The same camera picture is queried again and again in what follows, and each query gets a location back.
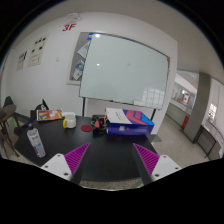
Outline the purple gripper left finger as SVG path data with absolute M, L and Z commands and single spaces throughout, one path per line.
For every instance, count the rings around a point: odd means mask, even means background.
M 79 184 L 82 180 L 86 155 L 89 149 L 90 143 L 87 143 L 65 155 L 57 153 L 42 166 L 42 169 L 65 180 Z

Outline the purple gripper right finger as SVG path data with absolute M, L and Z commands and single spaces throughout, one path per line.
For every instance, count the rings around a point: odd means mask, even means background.
M 133 144 L 133 156 L 144 185 L 181 170 L 181 167 L 168 155 L 159 156 L 136 143 Z

